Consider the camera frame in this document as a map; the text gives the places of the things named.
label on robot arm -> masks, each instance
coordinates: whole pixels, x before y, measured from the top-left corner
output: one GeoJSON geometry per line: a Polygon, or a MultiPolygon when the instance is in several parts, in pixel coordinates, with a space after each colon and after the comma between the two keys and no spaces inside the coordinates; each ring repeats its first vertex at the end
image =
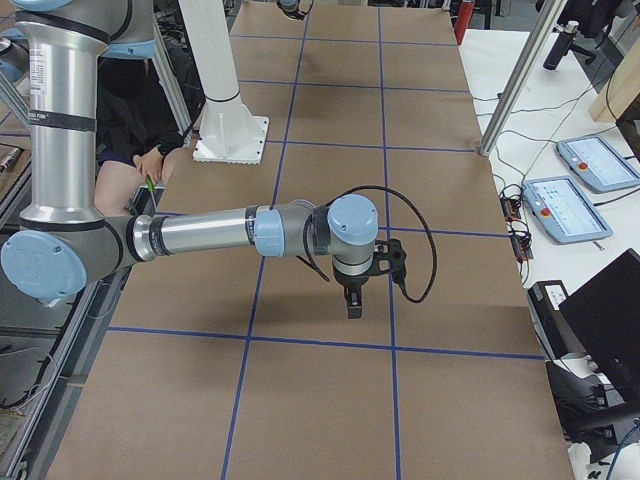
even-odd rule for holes
{"type": "Polygon", "coordinates": [[[29,50],[29,86],[31,95],[44,95],[46,92],[47,57],[44,50],[29,50]]]}
{"type": "Polygon", "coordinates": [[[547,296],[551,305],[553,305],[553,309],[560,310],[560,304],[567,299],[562,287],[560,285],[547,285],[544,288],[547,291],[547,296]]]}

